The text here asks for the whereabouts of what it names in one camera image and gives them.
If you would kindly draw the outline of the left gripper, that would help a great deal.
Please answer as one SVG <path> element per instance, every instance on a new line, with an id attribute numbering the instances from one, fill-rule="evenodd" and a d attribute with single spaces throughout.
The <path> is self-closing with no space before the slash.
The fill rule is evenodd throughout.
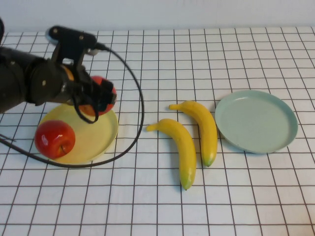
<path id="1" fill-rule="evenodd" d="M 95 105 L 96 111 L 110 111 L 116 103 L 114 85 L 108 80 L 101 80 L 99 83 L 100 94 L 96 96 L 96 82 L 86 71 L 85 66 L 74 64 L 62 64 L 63 85 L 58 101 L 67 105 Z"/>

